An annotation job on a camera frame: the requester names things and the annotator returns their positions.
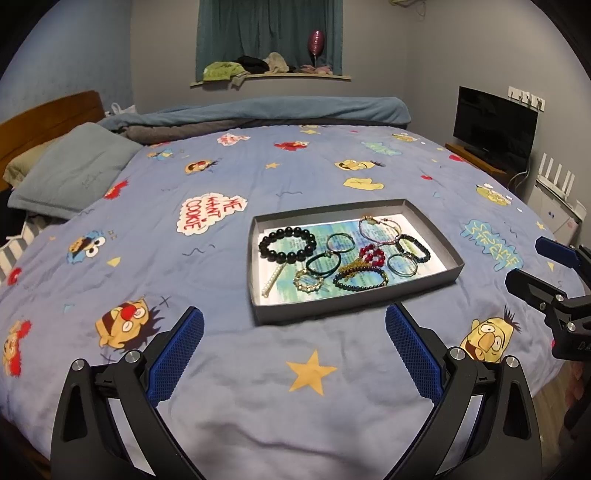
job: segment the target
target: white cabinet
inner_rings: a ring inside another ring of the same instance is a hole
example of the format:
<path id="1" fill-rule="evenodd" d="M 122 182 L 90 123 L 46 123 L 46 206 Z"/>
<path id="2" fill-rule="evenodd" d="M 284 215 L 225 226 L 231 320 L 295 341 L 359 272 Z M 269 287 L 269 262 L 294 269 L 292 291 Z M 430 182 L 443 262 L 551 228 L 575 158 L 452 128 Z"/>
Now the white cabinet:
<path id="1" fill-rule="evenodd" d="M 573 237 L 586 214 L 584 207 L 580 203 L 578 203 L 577 207 L 569 205 L 537 181 L 527 205 L 538 214 L 543 224 L 552 231 L 556 241 L 563 245 L 571 245 Z"/>

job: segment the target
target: blanket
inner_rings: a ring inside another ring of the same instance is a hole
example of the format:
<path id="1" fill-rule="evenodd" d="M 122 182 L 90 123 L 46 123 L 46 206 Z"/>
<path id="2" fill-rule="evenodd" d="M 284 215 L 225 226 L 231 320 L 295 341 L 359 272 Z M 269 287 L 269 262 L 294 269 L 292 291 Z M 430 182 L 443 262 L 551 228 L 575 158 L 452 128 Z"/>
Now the blanket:
<path id="1" fill-rule="evenodd" d="M 201 221 L 187 216 L 190 201 L 203 196 L 217 199 L 207 204 L 215 221 L 187 235 L 183 226 Z M 158 411 L 204 475 L 383 478 L 432 408 L 385 331 L 386 306 L 255 327 L 246 246 L 256 215 L 395 198 L 416 205 L 466 262 L 453 285 L 405 307 L 448 347 L 518 357 L 535 394 L 561 362 L 543 314 L 507 293 L 505 274 L 523 268 L 583 294 L 574 272 L 536 254 L 535 240 L 551 238 L 540 218 L 419 135 L 279 125 L 144 147 L 105 197 L 39 234 L 17 262 L 18 282 L 0 287 L 0 332 L 14 347 L 0 373 L 2 415 L 48 456 L 72 361 L 144 349 L 193 305 L 205 335 Z M 449 462 L 463 453 L 476 408 Z M 124 424 L 120 410 L 115 418 Z M 145 465 L 128 428 L 122 437 Z"/>

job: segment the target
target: pillow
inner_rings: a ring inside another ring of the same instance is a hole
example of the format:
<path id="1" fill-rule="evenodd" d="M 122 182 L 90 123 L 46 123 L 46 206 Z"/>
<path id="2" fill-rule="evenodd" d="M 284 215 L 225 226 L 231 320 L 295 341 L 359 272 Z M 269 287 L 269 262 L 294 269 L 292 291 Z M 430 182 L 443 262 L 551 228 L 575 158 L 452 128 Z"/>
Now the pillow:
<path id="1" fill-rule="evenodd" d="M 25 153 L 21 153 L 19 156 L 14 157 L 4 170 L 3 179 L 7 181 L 13 187 L 17 187 L 39 161 L 45 151 L 57 142 L 61 137 L 49 140 L 49 142 L 42 143 L 36 147 L 29 148 Z"/>
<path id="2" fill-rule="evenodd" d="M 79 125 L 43 154 L 8 206 L 70 219 L 100 199 L 141 148 L 99 125 Z"/>

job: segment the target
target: wall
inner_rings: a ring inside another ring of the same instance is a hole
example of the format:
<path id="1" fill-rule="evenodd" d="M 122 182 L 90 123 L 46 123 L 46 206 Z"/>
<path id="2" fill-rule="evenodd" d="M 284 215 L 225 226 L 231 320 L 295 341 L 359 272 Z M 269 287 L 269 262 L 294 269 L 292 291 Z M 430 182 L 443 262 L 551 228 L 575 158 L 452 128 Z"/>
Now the wall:
<path id="1" fill-rule="evenodd" d="M 0 79 L 0 122 L 97 90 L 105 109 L 131 105 L 131 0 L 61 0 L 43 16 Z"/>
<path id="2" fill-rule="evenodd" d="M 410 19 L 404 97 L 410 129 L 442 144 L 452 141 L 460 85 L 502 97 L 511 85 L 541 96 L 547 105 L 528 190 L 547 152 L 575 172 L 570 198 L 591 213 L 591 81 L 548 17 L 530 0 L 430 0 L 425 19 L 416 19 Z M 591 220 L 580 239 L 591 242 Z"/>
<path id="3" fill-rule="evenodd" d="M 189 88 L 195 81 L 199 0 L 134 0 L 131 70 L 141 112 L 274 95 L 404 96 L 407 13 L 387 0 L 343 0 L 343 73 L 323 79 L 247 80 L 239 90 Z"/>

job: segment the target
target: yellow star print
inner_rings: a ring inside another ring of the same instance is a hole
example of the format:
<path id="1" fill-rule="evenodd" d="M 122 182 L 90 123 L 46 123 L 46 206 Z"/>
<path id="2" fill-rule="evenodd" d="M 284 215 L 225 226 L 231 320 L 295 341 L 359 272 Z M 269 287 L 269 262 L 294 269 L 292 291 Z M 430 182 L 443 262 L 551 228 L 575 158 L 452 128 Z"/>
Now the yellow star print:
<path id="1" fill-rule="evenodd" d="M 285 363 L 297 373 L 297 378 L 293 382 L 290 392 L 309 385 L 316 391 L 316 393 L 324 396 L 322 381 L 320 379 L 337 370 L 336 367 L 321 367 L 318 364 L 318 350 L 314 350 L 314 353 L 306 364 L 294 364 L 292 362 Z"/>

